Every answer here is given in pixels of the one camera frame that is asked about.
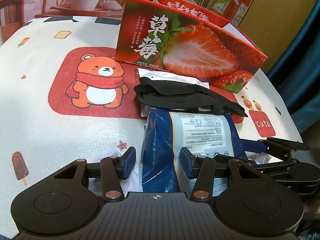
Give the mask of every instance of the blue curtain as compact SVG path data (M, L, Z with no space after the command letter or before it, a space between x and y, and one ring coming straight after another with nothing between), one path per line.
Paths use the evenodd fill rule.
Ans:
M320 119L320 0L267 76L299 133Z

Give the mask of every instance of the red scarf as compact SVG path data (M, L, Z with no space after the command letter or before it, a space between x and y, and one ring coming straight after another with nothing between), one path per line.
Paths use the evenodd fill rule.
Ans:
M65 95L71 98L79 98L79 92L73 89L73 86L77 81L84 83L90 87L101 89L114 89L121 87L124 84L123 77L101 77L78 72L76 74L76 80L74 80L67 88Z

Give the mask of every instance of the metal rivet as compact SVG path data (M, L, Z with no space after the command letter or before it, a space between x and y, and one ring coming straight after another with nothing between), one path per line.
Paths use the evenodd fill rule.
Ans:
M111 191L108 191L106 193L106 197L107 198L112 198L112 199L120 198L121 197L121 193L119 191L116 191L116 190L111 190Z
M209 193L204 190L198 190L195 193L193 193L193 195L196 198L208 198L209 197Z

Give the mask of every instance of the red cute label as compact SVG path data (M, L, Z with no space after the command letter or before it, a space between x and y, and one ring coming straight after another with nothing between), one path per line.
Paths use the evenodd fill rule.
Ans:
M249 115L251 116L251 119L261 137L271 137L276 135L276 132L273 129L266 113L249 110Z
M136 66L114 60L115 49L82 47L65 57L52 83L48 102L59 114L140 119L133 88Z

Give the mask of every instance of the tablecloth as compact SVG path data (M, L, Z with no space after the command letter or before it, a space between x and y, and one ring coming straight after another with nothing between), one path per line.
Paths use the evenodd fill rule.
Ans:
M26 23L0 47L0 235L12 238L18 232L10 215L14 197L75 159L94 162L134 146L138 153L134 176L122 186L127 191L138 187L132 178L139 172L146 119L140 117L134 100L137 66L113 59L119 27L118 20L96 17L41 18ZM79 102L65 92L78 67L93 68L85 60L95 57L124 70L128 91L123 90L118 103L109 108L77 107ZM301 141L281 97L261 70L239 94L221 93L238 101L249 116L234 120L240 138ZM13 168L16 152L28 168L24 180L17 179Z

